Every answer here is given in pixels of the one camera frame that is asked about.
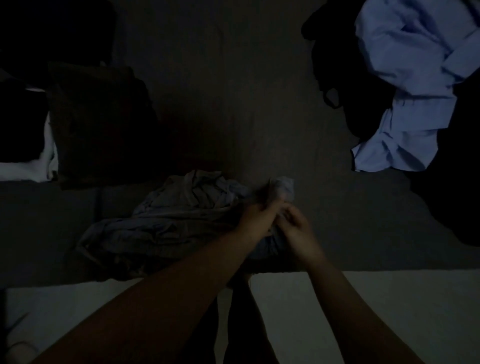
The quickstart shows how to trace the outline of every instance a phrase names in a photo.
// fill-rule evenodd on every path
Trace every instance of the white garment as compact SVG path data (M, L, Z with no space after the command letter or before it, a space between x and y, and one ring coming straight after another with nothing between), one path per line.
M0 181L50 181L58 171L57 147L50 127L50 113L43 129L45 146L39 159L24 163L0 163Z

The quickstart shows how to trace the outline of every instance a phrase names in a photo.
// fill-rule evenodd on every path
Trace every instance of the brown folded garment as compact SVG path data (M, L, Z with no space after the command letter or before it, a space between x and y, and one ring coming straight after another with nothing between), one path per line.
M144 181L162 155L145 84L129 67L50 63L48 89L62 189Z

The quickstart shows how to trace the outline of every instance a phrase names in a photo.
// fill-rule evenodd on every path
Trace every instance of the person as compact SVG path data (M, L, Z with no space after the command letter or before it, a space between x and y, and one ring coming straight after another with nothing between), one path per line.
M327 259L299 209L281 199L265 208L248 207L234 231L132 286L34 363L206 363L206 356L201 356L206 352L205 345L195 345L192 339L207 336L199 329L212 311L216 296L274 223L307 271L345 363L422 363ZM248 303L252 301L237 300L237 292L251 297L247 284L240 285L239 291L233 290L224 362L278 363L263 324L250 325L250 332L246 332L247 320L232 317L232 310L244 309L248 316L258 312ZM240 331L235 332L230 324ZM236 333L240 337L237 344Z

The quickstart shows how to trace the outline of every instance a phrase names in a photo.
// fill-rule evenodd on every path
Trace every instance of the crumpled gray garment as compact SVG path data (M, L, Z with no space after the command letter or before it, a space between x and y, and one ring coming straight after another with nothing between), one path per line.
M268 200L279 194L293 201L292 179L270 180ZM151 271L144 267L151 257L181 259L231 231L241 214L235 207L251 198L248 187L225 180L221 172L193 170L185 176L170 176L133 211L132 217L92 225L77 249L105 267L122 262L130 270L134 260L137 271ZM285 248L283 233L277 227L271 232L249 258L267 258Z

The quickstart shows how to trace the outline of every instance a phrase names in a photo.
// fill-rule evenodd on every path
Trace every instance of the person's left hand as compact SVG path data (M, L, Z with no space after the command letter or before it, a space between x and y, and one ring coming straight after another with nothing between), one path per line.
M277 198L264 208L261 204L248 206L240 219L235 232L247 239L252 245L257 244L272 227L275 217L284 204L282 198Z

